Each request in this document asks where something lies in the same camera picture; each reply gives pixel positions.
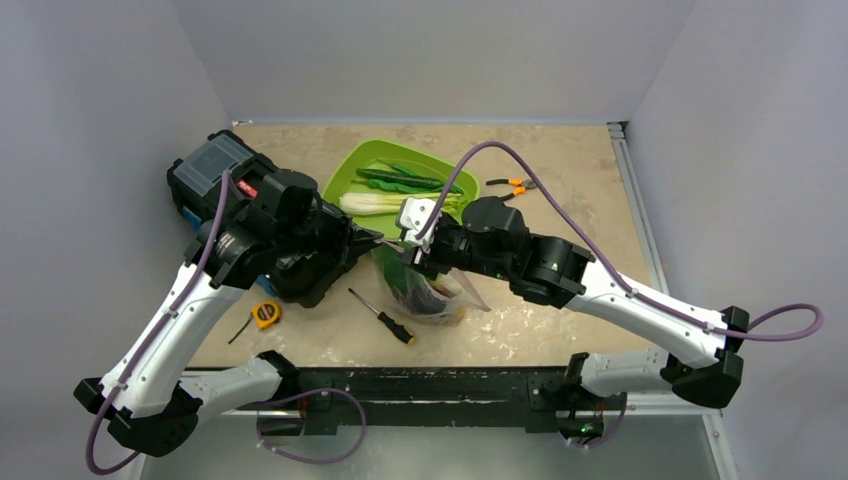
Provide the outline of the purple eggplant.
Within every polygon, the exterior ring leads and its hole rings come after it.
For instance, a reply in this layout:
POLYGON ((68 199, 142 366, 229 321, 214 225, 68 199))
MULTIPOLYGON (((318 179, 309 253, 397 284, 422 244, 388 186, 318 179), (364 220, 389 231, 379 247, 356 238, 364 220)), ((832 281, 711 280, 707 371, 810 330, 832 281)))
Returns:
POLYGON ((415 288, 400 294, 399 303, 412 315, 430 316, 442 314, 447 301, 429 288, 415 288))

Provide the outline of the clear zip top bag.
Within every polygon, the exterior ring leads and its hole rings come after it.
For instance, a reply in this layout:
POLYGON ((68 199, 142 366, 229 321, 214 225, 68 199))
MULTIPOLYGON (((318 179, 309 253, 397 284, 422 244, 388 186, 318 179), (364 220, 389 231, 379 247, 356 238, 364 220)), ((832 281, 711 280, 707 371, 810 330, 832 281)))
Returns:
POLYGON ((405 266, 393 246, 381 244, 370 254, 382 288, 393 300, 392 308, 418 323, 455 325, 470 310, 491 310, 470 279, 457 269, 431 280, 405 266))

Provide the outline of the green bok choy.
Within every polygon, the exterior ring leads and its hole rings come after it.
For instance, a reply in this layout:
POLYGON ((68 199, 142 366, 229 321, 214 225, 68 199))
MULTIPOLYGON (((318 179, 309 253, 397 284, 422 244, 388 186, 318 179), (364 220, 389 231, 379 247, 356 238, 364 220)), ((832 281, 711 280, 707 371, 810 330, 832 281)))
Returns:
POLYGON ((385 286, 398 303, 400 294, 407 290, 429 288, 427 280, 418 272, 404 265, 400 254, 391 247, 380 245, 371 254, 385 286))

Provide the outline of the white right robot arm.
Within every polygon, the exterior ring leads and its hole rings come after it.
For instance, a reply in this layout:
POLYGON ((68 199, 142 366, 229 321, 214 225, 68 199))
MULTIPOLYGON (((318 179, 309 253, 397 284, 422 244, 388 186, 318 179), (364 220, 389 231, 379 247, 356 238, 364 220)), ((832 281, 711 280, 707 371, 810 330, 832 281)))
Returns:
POLYGON ((625 391, 669 390, 721 409, 740 387, 739 336, 750 322, 743 309, 695 307, 635 281, 621 287, 587 249, 532 233, 519 210, 495 197, 469 203, 460 221, 432 199, 408 198, 396 224, 410 247, 404 263, 427 277, 458 269, 504 280, 527 302, 594 316, 653 343, 644 352, 573 357, 577 370, 561 381, 573 406, 625 391))

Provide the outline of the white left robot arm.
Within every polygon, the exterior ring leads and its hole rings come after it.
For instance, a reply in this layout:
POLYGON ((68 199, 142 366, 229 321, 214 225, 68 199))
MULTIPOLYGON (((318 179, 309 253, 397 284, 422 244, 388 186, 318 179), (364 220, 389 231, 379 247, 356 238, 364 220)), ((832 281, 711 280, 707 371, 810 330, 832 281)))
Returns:
POLYGON ((253 198, 221 198, 145 330, 106 374, 81 380, 74 398, 96 428, 133 454, 155 457, 230 410, 289 407, 304 390, 298 369, 277 352, 194 379, 184 370, 212 327, 279 259, 327 254, 356 230, 311 177, 293 170, 266 175, 253 198))

